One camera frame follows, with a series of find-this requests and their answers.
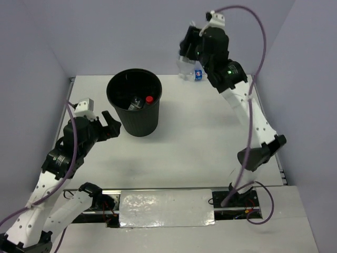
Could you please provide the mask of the silver foil sheet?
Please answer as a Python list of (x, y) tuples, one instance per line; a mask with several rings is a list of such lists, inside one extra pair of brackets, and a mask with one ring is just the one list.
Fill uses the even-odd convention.
[(204, 227), (215, 224), (210, 189), (123, 191), (119, 223), (123, 228)]

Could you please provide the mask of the red cap red label bottle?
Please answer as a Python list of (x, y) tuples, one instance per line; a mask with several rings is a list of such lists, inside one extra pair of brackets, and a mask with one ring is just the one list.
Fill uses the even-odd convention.
[(153, 104), (153, 102), (154, 102), (154, 98), (152, 96), (147, 96), (145, 98), (145, 104), (144, 105), (149, 106), (149, 105)]

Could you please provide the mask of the black plastic waste bin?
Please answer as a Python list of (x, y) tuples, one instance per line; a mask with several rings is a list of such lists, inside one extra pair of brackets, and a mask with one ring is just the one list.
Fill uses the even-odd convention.
[(109, 81), (106, 95), (127, 133), (145, 137), (155, 131), (162, 84), (154, 73), (145, 69), (121, 71)]

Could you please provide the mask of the clear bottle dark blue label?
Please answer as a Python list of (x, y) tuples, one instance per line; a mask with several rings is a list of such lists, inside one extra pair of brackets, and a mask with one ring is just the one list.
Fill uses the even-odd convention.
[(134, 110), (141, 110), (144, 107), (145, 101), (138, 97), (134, 96), (131, 99), (130, 106), (128, 107), (128, 110), (134, 111)]

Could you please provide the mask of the blue label bottle at wall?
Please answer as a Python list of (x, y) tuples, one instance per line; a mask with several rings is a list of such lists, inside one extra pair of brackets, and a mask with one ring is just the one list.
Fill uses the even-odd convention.
[(194, 69), (191, 73), (187, 74), (184, 77), (184, 80), (190, 82), (200, 82), (205, 81), (207, 79), (207, 74), (202, 69)]

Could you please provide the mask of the clear bottle white green label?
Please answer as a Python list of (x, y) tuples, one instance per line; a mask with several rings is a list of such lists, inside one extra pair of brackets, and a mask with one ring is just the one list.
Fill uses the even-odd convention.
[[(196, 27), (194, 21), (191, 21), (190, 25)], [(190, 61), (190, 60), (188, 62), (181, 62), (177, 58), (176, 64), (177, 64), (177, 67), (179, 69), (179, 76), (184, 79), (184, 77), (187, 74), (191, 73), (193, 71), (194, 67), (195, 67), (195, 62), (196, 61)]]

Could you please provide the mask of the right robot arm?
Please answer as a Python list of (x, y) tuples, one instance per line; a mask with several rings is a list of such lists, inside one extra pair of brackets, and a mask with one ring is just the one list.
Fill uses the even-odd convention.
[(229, 38), (222, 28), (205, 30), (189, 26), (179, 44), (177, 65), (182, 79), (207, 77), (210, 84), (227, 101), (239, 122), (248, 128), (246, 148), (237, 153), (241, 165), (237, 180), (230, 183), (229, 194), (221, 202), (241, 206), (255, 183), (258, 168), (286, 144), (286, 137), (270, 126), (252, 97), (253, 83), (241, 65), (229, 59)]

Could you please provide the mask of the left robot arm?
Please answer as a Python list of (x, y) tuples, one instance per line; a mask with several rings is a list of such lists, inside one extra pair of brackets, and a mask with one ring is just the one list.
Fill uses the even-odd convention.
[(53, 211), (58, 197), (93, 145), (119, 136), (121, 123), (108, 111), (102, 115), (106, 126), (98, 117), (77, 116), (69, 120), (63, 137), (46, 156), (28, 203), (14, 214), (16, 221), (1, 234), (1, 252), (50, 252), (55, 239), (85, 210), (113, 210), (115, 200), (97, 185), (86, 182), (70, 200)]

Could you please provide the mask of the black metal base rail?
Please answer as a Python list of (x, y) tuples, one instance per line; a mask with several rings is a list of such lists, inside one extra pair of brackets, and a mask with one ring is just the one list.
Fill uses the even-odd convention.
[[(212, 197), (208, 200), (208, 204), (213, 207), (214, 218), (220, 220), (246, 219), (249, 216), (252, 219), (261, 219), (259, 198), (257, 191), (251, 189), (242, 197), (236, 193), (231, 197), (225, 207), (221, 207), (221, 201), (229, 194), (228, 190), (212, 190)], [(87, 209), (75, 218), (73, 223), (105, 223), (109, 228), (119, 228), (119, 212), (121, 206), (121, 195), (110, 195), (114, 202), (106, 200), (100, 207)]]

